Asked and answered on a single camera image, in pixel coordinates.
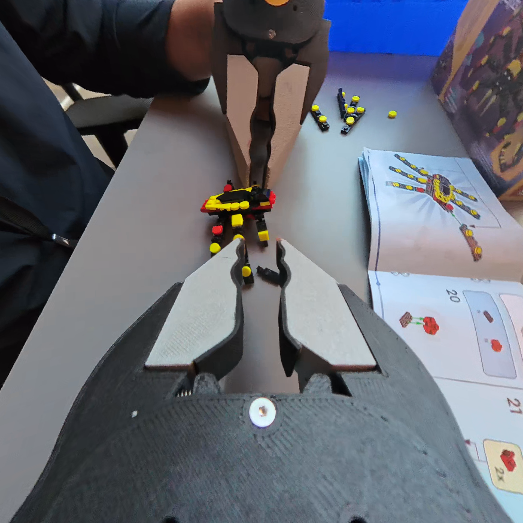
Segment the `blue plastic bin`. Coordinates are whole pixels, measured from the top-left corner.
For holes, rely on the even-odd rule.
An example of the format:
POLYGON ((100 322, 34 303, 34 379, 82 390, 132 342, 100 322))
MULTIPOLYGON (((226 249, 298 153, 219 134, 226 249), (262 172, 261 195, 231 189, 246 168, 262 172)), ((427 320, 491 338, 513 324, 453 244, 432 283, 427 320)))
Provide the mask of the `blue plastic bin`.
POLYGON ((329 49, 439 56, 467 1, 325 1, 329 49))

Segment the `lego set box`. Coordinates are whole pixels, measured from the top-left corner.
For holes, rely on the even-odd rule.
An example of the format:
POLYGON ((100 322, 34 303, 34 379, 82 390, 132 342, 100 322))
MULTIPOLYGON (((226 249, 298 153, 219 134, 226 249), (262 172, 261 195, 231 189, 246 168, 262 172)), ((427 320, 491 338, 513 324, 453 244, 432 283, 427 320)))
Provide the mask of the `lego set box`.
POLYGON ((468 1, 431 82, 494 194, 522 201, 522 1, 468 1))

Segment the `person's dark blue jacket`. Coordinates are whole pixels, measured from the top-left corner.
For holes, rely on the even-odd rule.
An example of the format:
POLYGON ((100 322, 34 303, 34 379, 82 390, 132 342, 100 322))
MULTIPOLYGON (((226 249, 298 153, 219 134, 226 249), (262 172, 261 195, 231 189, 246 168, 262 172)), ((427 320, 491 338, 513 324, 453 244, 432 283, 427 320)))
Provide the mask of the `person's dark blue jacket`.
POLYGON ((1 384, 110 177, 1 25, 1 384))

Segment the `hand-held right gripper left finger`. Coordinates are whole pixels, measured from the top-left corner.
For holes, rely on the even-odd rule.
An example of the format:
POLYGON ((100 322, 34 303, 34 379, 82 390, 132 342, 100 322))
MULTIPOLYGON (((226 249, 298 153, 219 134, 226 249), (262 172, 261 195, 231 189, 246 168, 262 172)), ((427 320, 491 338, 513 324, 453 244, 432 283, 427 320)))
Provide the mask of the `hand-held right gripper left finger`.
POLYGON ((235 239, 185 279, 147 369, 210 373, 218 380, 234 369, 243 355, 244 258, 244 240, 235 239))

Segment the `person's left forearm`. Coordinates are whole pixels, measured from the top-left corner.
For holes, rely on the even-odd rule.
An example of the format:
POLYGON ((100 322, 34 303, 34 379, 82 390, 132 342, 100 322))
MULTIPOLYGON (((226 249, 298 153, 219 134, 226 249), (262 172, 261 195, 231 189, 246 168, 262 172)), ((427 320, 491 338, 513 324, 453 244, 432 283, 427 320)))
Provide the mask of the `person's left forearm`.
POLYGON ((168 62, 174 1, 1 1, 1 24, 39 76, 54 84, 150 98, 202 93, 168 62))

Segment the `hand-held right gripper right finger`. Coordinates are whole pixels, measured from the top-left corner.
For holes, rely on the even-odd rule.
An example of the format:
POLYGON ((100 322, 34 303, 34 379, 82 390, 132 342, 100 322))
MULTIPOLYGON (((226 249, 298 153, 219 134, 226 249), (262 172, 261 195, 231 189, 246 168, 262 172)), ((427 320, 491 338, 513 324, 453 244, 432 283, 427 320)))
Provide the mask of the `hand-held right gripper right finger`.
POLYGON ((376 370, 376 360, 338 282, 287 240, 277 239, 279 347, 303 392, 314 374, 376 370))

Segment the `yellow red black lego spider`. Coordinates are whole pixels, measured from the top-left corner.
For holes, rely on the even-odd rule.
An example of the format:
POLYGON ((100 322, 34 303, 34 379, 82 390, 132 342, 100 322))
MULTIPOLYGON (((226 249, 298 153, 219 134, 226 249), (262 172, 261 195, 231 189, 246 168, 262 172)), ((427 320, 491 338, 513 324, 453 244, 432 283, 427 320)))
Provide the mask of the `yellow red black lego spider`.
POLYGON ((258 241, 263 247, 267 247, 270 237, 265 214, 271 212, 276 199, 276 194, 269 188, 252 185, 236 189, 231 180, 227 181, 222 193, 206 199, 201 212, 217 217, 209 247, 211 256, 221 250, 226 226, 232 227, 233 239, 244 239, 246 219, 256 222, 258 241))

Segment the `lego instruction booklet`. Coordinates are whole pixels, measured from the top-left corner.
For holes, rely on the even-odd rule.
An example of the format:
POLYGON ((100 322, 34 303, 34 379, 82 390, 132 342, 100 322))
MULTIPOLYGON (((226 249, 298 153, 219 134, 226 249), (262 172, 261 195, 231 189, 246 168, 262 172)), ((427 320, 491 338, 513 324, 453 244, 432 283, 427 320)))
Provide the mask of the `lego instruction booklet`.
POLYGON ((365 148, 375 312, 423 362, 522 522, 522 227, 465 158, 365 148))

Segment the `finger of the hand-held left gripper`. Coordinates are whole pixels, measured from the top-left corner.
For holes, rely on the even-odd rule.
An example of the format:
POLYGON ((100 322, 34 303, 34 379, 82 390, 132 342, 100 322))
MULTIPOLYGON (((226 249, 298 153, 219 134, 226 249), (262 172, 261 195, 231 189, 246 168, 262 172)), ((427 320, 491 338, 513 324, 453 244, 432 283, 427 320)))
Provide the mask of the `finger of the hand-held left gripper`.
POLYGON ((258 71, 243 55, 228 54, 226 65, 226 128, 238 178, 244 187, 261 185, 262 175, 254 181, 250 178, 251 120, 258 98, 258 71))
POLYGON ((282 174, 301 130, 300 123, 309 67, 291 64, 276 78, 273 98, 275 129, 270 141, 264 186, 273 186, 282 174))

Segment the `person's left hand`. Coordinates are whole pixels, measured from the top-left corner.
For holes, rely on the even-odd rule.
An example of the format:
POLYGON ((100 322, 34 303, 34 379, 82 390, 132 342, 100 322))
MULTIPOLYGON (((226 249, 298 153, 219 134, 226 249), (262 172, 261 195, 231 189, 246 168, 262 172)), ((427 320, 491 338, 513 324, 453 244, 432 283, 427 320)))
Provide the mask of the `person's left hand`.
POLYGON ((174 1, 166 34, 170 65, 186 80, 211 75, 211 44, 215 1, 174 1))

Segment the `black grey chair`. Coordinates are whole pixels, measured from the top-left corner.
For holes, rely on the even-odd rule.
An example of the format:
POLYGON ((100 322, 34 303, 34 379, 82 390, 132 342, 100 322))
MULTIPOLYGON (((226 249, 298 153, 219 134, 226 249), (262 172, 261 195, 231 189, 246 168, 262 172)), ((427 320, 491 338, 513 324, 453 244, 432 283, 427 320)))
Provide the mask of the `black grey chair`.
POLYGON ((72 83, 61 85, 73 101, 65 109, 81 135, 93 135, 115 167, 127 151, 125 133, 139 128, 153 98, 103 95, 84 99, 72 83))

